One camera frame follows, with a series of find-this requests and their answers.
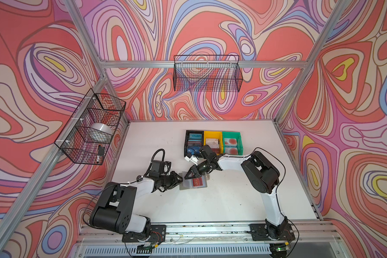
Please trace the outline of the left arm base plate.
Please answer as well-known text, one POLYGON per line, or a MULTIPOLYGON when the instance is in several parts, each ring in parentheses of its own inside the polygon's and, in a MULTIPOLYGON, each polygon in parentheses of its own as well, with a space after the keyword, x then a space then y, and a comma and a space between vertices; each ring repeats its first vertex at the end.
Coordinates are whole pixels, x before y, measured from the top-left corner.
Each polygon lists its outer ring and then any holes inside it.
POLYGON ((167 226, 165 224, 151 225, 142 232, 125 232, 122 237, 123 243, 150 243, 160 244, 166 240, 167 226))

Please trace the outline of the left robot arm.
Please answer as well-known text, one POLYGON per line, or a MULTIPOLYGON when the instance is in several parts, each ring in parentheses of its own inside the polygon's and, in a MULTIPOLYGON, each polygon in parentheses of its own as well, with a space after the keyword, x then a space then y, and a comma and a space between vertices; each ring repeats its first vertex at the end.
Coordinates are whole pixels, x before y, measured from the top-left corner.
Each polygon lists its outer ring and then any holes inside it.
POLYGON ((165 192, 179 186, 183 179, 171 170, 172 163, 165 161, 165 150, 158 149, 152 156, 147 171, 129 183, 109 182, 99 193, 88 226, 118 234, 136 234, 145 240, 152 234, 151 219, 133 213, 135 201, 156 191, 165 192))

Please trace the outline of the grey card holder wallet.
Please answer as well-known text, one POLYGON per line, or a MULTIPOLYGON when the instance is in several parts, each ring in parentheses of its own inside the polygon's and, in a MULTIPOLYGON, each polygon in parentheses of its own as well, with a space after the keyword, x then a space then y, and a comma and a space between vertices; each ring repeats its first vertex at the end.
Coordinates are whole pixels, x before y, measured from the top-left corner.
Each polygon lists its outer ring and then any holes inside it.
POLYGON ((179 190, 207 188, 207 177, 205 175, 189 180, 184 179, 185 175, 186 172, 179 173, 179 176, 183 179, 182 183, 179 185, 179 190))

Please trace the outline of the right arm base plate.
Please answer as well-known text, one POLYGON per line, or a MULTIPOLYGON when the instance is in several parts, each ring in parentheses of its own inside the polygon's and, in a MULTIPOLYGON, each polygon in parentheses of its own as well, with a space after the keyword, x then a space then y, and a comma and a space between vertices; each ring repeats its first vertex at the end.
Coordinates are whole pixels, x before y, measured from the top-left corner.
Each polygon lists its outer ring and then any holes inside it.
POLYGON ((278 227, 270 224, 250 224, 248 233, 253 241, 292 242, 296 240, 294 230, 289 224, 278 227))

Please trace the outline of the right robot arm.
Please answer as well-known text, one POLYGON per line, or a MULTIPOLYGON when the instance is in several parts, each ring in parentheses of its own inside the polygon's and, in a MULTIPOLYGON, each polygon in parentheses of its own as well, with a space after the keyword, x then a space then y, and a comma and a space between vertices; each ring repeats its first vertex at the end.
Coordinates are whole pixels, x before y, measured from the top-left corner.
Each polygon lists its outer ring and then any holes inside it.
POLYGON ((277 188, 281 184, 280 172, 261 152, 255 149, 245 156, 216 154, 208 145, 205 145, 200 148, 200 158, 191 153, 185 155, 184 159, 193 163, 184 176, 186 180, 199 178, 214 170, 235 170, 245 173, 251 186, 261 194, 266 212, 262 232, 270 240, 291 242, 296 239, 278 201, 277 188))

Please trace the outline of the red VIP card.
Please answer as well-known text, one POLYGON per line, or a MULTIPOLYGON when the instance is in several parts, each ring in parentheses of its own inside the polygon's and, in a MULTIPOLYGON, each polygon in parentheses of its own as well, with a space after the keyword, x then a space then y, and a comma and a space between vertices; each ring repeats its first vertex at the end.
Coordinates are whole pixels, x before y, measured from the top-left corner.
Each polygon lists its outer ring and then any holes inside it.
POLYGON ((194 189, 197 188, 206 188, 207 187, 207 180, 205 176, 194 178, 192 179, 192 187, 194 189))

